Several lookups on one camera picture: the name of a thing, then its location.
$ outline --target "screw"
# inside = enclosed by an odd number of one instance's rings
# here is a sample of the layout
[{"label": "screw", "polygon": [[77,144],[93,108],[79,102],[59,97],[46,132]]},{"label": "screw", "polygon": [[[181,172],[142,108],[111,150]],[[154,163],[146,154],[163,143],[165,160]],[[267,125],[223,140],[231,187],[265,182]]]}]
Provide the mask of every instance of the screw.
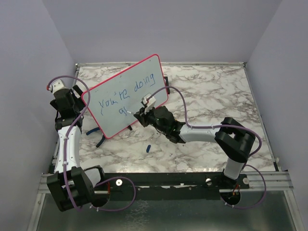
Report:
[{"label": "screw", "polygon": [[210,185],[212,185],[212,180],[211,180],[210,178],[207,178],[207,179],[205,180],[205,183],[206,183],[208,186],[210,186]]},{"label": "screw", "polygon": [[244,183],[244,184],[249,184],[249,179],[248,179],[247,177],[245,177],[245,178],[243,179],[243,183]]},{"label": "screw", "polygon": [[115,184],[117,186],[121,186],[122,185],[122,180],[120,180],[120,179],[116,180]]}]

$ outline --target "blue marker cap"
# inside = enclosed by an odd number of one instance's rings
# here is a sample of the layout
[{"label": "blue marker cap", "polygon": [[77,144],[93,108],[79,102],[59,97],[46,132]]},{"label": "blue marker cap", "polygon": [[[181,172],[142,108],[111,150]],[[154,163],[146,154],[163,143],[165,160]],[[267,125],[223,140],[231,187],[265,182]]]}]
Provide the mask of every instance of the blue marker cap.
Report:
[{"label": "blue marker cap", "polygon": [[147,153],[149,153],[150,148],[151,148],[151,145],[149,144],[148,147],[146,148]]}]

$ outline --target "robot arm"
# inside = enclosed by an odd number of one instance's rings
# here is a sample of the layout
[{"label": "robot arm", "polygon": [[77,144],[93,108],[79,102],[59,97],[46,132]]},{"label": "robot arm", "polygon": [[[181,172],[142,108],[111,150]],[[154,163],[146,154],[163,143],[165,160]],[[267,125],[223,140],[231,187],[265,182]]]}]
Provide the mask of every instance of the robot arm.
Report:
[{"label": "robot arm", "polygon": [[[227,165],[223,174],[232,180],[238,178],[244,164],[248,160],[250,151],[256,139],[253,134],[237,128],[189,128],[184,122],[177,121],[165,106],[155,109],[155,98],[152,97],[147,102],[146,99],[148,97],[149,95],[142,99],[141,103],[144,107],[134,114],[144,127],[152,125],[173,143],[186,143],[191,141],[217,143],[228,156]],[[243,127],[240,123],[230,117],[226,117],[221,123],[224,125]]]},{"label": "robot arm", "polygon": [[[77,85],[73,87],[77,93],[82,93]],[[64,140],[69,127],[85,107],[71,89],[65,87],[61,80],[52,83],[51,92],[55,99],[51,105],[60,113],[55,119],[55,128],[59,135],[59,153],[54,174],[47,177],[47,186],[60,211],[73,208],[64,184]],[[82,118],[72,127],[66,143],[66,175],[69,188],[77,206],[87,203],[95,204],[94,187],[104,178],[100,166],[83,170],[79,163],[79,140],[81,137]]]}]

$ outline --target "marble surface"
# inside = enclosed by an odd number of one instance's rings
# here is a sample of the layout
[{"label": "marble surface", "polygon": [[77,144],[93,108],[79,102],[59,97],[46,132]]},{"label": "marble surface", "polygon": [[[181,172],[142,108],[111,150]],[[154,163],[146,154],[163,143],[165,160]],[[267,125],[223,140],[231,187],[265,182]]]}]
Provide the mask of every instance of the marble surface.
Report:
[{"label": "marble surface", "polygon": [[[84,66],[80,68],[78,77],[93,87],[128,66]],[[261,150],[248,163],[262,171],[274,171],[269,147],[242,67],[163,65],[162,69],[164,75],[169,77],[170,85],[184,95],[191,123],[219,124],[224,117],[235,118],[245,127],[253,129],[263,140]],[[178,93],[171,90],[165,106],[175,118],[184,121],[184,107]],[[139,123],[132,125],[132,131],[126,129],[96,148],[102,133],[97,131],[86,135],[87,131],[95,127],[97,124],[87,111],[79,147],[83,168],[100,165],[105,172],[222,171],[227,161],[227,156],[215,143],[174,144],[153,127],[143,128]],[[149,144],[151,149],[146,153]]]}]

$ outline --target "gray wall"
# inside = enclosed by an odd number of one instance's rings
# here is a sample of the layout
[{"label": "gray wall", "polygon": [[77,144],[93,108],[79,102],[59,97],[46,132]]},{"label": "gray wall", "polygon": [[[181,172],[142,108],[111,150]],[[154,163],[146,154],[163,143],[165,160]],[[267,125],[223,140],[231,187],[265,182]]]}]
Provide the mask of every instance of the gray wall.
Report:
[{"label": "gray wall", "polygon": [[308,230],[308,1],[284,0],[247,69],[275,156],[290,171]]},{"label": "gray wall", "polygon": [[76,63],[248,61],[281,0],[43,0]]},{"label": "gray wall", "polygon": [[48,81],[74,62],[41,0],[0,3],[0,230],[26,230],[56,142]]}]

